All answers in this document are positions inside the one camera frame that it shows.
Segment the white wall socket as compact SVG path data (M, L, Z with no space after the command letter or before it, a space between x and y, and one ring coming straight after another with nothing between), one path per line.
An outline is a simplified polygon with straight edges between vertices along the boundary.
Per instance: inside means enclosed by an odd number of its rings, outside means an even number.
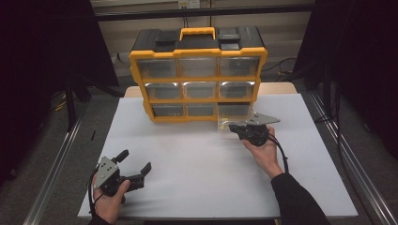
M178 7L180 9L199 8L200 0L178 0Z

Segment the black curtain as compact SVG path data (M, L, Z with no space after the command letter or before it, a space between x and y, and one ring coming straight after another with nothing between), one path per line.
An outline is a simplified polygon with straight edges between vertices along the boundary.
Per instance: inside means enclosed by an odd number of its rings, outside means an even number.
M314 0L294 70L329 75L398 159L398 0Z
M0 0L0 186L26 155L58 91L118 80L90 0Z

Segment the aluminium floor rail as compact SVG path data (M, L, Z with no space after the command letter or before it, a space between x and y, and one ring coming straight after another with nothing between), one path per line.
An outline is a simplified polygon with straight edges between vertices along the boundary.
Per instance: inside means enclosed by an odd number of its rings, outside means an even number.
M81 107L76 121L73 123L70 131L67 132L67 135L62 142L61 147L59 148L54 163L40 189L38 196L32 204L23 222L23 225L39 225L47 204L54 192L55 182L57 181L58 176L61 173L61 170L68 157L69 151L73 146L74 140L78 134L87 107L87 104L84 104Z
M328 128L331 137L337 144L338 153L340 154L342 164L344 166L348 166L350 171L353 173L361 190L366 196L367 201L377 214L380 222L383 225L398 225L398 218L393 215L387 202L384 200L366 171L361 166L351 146L348 144L345 136L342 134L340 130L341 127L337 122L337 119L332 119L331 116L327 114L326 106L317 93L311 93L311 100L319 112L320 118Z

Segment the yellow black drawer organizer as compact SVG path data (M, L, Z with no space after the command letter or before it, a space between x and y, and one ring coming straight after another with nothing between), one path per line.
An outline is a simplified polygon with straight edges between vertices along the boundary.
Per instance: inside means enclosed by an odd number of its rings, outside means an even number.
M267 61L268 50L254 26L233 28L197 27L177 30L146 29L139 33L130 54L130 71L136 81L137 62L142 59L164 59L184 57L246 57L260 58L258 68L259 85L261 70Z

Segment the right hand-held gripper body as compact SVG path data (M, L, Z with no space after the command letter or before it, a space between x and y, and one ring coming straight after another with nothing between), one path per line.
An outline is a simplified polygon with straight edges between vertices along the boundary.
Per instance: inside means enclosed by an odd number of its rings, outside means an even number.
M249 141L252 145L262 146L268 140L267 125L279 123L280 119L265 115L259 112L253 112L241 125L247 126L247 134L238 134L242 140Z

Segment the person's left hand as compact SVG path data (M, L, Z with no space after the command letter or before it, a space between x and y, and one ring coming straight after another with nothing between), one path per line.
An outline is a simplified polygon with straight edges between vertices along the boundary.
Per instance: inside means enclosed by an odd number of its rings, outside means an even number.
M95 211L96 214L108 222L110 225L115 225L121 205L122 199L124 194L127 192L128 188L130 187L130 181L124 181L118 188L116 194L112 197L106 196L103 194L103 191L99 188L94 191L94 199L95 199Z

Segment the black horizontal rail bar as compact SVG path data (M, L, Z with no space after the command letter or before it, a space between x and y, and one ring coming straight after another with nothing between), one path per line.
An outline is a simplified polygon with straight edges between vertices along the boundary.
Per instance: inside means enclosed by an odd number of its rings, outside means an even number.
M262 7L215 7L196 9L169 9L157 11L120 12L120 13L97 13L94 20L97 22L166 19L166 18L188 18L203 16L244 15L262 13L290 13L306 12L315 9L315 5L277 5Z

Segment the person's right hand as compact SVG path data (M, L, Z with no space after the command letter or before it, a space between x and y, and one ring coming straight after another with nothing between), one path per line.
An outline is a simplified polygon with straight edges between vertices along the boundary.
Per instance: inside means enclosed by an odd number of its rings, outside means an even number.
M267 140L262 146L252 145L247 140L241 142L252 153L256 164L270 179L283 173L277 159L277 145L273 141Z

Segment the clear plastic drawer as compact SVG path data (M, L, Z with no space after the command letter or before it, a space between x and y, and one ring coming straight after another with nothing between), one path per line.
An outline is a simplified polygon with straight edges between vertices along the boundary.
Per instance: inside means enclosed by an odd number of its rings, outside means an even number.
M228 125L229 122L236 122L246 119L252 111L251 104L249 102L223 102L218 104L218 130L220 124L225 123Z

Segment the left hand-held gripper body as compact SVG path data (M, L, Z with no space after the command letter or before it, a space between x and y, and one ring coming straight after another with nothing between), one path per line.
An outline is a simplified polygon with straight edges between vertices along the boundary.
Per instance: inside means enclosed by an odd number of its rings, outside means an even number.
M114 196L119 186L126 180L130 181L128 191L143 188L145 179L140 180L139 174L132 176L122 176L117 163L113 163L112 159L103 157L99 163L97 178L94 183L94 189L101 189L106 196Z

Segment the black metal stand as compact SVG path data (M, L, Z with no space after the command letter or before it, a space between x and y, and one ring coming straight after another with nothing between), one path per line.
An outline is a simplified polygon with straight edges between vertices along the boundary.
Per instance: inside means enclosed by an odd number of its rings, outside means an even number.
M330 74L329 74L328 64L325 64L324 81L323 81L323 98L324 98L324 107L326 115L331 116Z
M65 79L64 86L65 86L66 104L68 110L68 131L72 131L72 128L76 123L76 112L75 112L72 81L70 78Z

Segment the grid of clear drawers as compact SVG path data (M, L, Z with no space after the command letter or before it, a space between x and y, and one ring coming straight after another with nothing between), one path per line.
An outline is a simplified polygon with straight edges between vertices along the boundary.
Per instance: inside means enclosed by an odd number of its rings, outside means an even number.
M152 120L215 121L219 103L253 105L259 64L257 56L142 59L136 81Z

